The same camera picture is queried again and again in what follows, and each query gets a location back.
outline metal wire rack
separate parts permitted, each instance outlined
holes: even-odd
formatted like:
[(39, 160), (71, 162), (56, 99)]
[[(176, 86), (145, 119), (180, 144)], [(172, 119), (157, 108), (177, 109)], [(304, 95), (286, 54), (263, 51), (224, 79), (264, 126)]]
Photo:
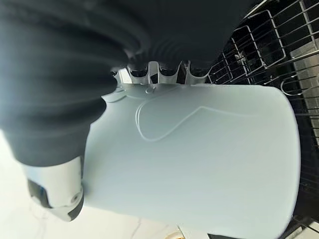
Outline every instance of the metal wire rack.
[(319, 0), (265, 1), (233, 32), (209, 81), (273, 86), (287, 95), (302, 152), (297, 205), (287, 231), (318, 221)]

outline dish rack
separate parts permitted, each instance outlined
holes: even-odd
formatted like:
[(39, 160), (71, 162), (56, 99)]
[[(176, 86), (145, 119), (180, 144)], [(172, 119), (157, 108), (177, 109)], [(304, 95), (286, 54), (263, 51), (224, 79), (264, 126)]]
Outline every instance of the dish rack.
[(299, 126), (301, 177), (294, 215), (280, 238), (319, 221), (319, 0), (263, 1), (234, 30), (206, 82), (283, 91)]

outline dishwasher rack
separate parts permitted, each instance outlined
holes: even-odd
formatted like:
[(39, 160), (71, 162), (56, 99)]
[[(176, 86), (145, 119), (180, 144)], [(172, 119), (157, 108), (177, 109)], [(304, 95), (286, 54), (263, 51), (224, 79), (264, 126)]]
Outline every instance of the dishwasher rack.
[(265, 1), (234, 30), (206, 82), (283, 91), (299, 126), (301, 177), (281, 238), (319, 221), (319, 0)]

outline white plastic container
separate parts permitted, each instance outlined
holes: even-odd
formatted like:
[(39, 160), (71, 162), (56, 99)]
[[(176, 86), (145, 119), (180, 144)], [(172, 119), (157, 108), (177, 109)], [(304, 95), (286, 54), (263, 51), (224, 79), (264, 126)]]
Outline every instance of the white plastic container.
[(294, 112), (276, 88), (123, 84), (88, 137), (88, 206), (215, 235), (275, 239), (299, 185)]

